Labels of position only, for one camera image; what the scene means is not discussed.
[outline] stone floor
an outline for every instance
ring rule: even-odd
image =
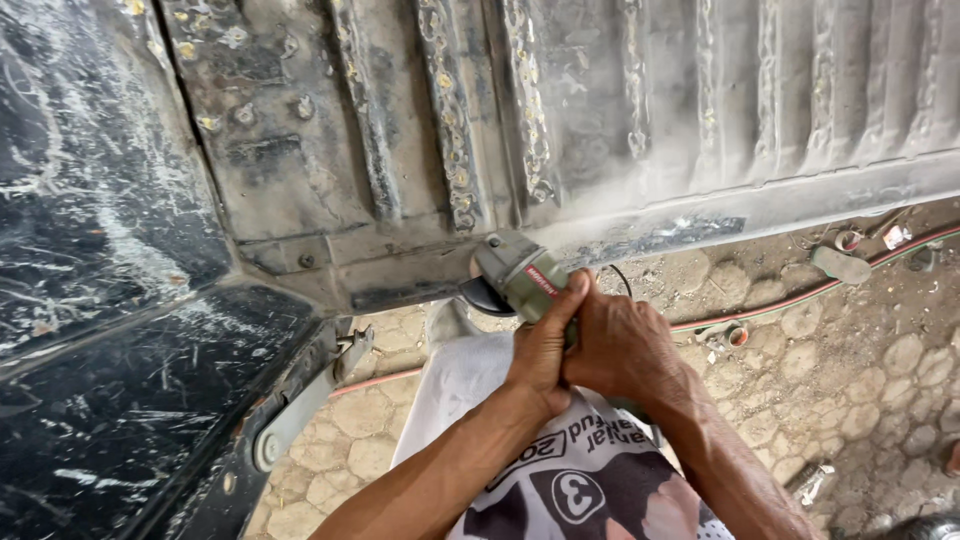
[[[960,202],[926,205],[907,218],[915,232],[955,219]],[[878,218],[859,218],[863,228]],[[699,320],[757,307],[821,282],[806,262],[809,240],[832,226],[619,264],[637,300],[671,321]],[[865,241],[865,254],[884,251]],[[720,410],[782,482],[808,460],[831,458],[809,509],[824,530],[848,537],[906,517],[960,504],[956,480],[940,469],[960,438],[960,238],[944,242],[932,273],[905,259],[875,270],[859,286],[842,285],[809,302],[747,321],[748,343],[716,353],[691,332],[675,334]],[[625,288],[610,269],[605,291]],[[350,375],[367,380],[426,360],[425,306],[358,317],[376,328],[374,350]],[[474,314],[485,331],[512,330],[514,319]],[[247,536],[305,538],[340,503],[387,471],[419,377],[393,380],[335,398],[319,410],[270,477]]]

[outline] finger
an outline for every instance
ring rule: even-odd
[[[548,335],[563,335],[566,324],[587,296],[589,286],[590,278],[587,272],[577,270],[570,274],[566,287],[554,299],[553,305],[543,314],[537,326],[543,328]]]

